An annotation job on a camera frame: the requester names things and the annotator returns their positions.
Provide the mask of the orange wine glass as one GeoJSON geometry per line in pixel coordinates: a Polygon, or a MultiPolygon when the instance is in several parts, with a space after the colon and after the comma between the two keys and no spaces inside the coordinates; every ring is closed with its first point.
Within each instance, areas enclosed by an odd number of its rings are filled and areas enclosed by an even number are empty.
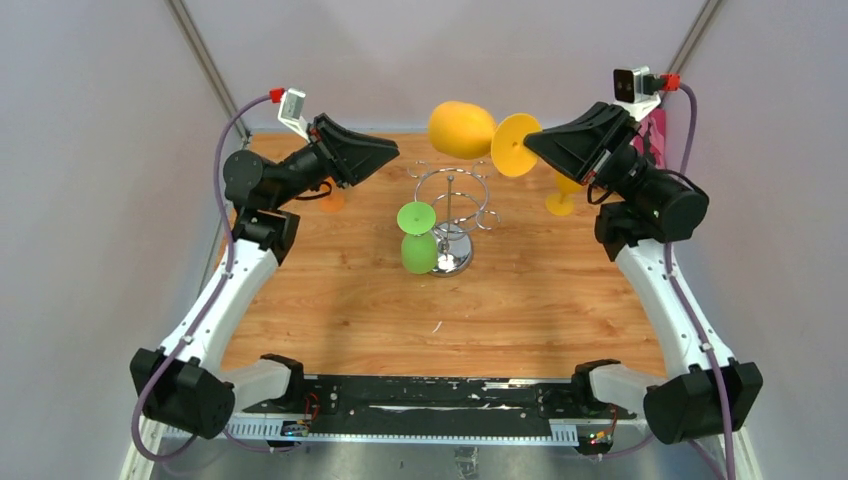
{"type": "Polygon", "coordinates": [[[320,186],[319,194],[319,209],[324,213],[337,213],[345,206],[344,191],[332,179],[320,186]]]}

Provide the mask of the yellow wine glass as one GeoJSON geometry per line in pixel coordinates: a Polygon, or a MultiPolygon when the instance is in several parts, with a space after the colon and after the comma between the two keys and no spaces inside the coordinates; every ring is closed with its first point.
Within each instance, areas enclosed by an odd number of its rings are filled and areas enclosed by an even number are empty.
{"type": "Polygon", "coordinates": [[[481,106],[446,101],[431,112],[427,133],[432,147],[452,158],[475,160],[487,156],[500,174],[516,178],[538,163],[537,154],[524,145],[525,138],[542,130],[528,113],[514,113],[501,121],[481,106]]]}
{"type": "Polygon", "coordinates": [[[545,208],[552,215],[568,216],[574,212],[575,196],[584,189],[584,186],[560,173],[555,176],[555,185],[557,192],[546,197],[545,208]]]}

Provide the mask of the yellow wine glass front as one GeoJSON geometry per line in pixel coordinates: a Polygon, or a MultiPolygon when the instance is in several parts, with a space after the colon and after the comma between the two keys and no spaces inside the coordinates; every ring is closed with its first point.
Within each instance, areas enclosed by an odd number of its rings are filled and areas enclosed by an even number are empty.
{"type": "Polygon", "coordinates": [[[537,154],[524,145],[525,138],[542,130],[528,113],[514,113],[501,121],[481,106],[446,101],[431,112],[427,133],[432,147],[452,158],[475,160],[487,156],[500,174],[516,178],[538,163],[537,154]]]}

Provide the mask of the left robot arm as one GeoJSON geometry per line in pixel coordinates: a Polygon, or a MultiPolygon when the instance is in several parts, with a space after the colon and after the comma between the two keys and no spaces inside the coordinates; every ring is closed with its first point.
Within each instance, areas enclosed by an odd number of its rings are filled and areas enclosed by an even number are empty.
{"type": "Polygon", "coordinates": [[[226,347],[293,247],[300,217],[282,206],[323,183],[356,186],[400,154],[395,141],[351,131],[326,114],[306,126],[305,140],[279,162],[249,149],[224,160],[224,196],[236,212],[226,253],[172,333],[158,348],[133,356],[135,421],[145,418],[213,439],[234,413],[255,404],[270,401],[283,413],[304,405],[300,362],[265,354],[247,367],[222,371],[226,347]]]}

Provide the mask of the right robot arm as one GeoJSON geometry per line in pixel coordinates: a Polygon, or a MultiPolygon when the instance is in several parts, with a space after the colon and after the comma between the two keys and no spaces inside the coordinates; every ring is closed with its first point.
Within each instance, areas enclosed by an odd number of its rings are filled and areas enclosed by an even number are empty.
{"type": "Polygon", "coordinates": [[[598,102],[566,124],[527,134],[523,145],[556,172],[615,195],[600,207],[595,238],[625,276],[662,350],[666,374],[619,362],[579,366],[571,403],[584,417],[610,404],[642,416],[665,444],[731,439],[757,399],[763,377],[718,336],[688,286],[673,245],[705,217],[707,194],[681,173],[660,169],[633,141],[658,100],[598,102]]]}

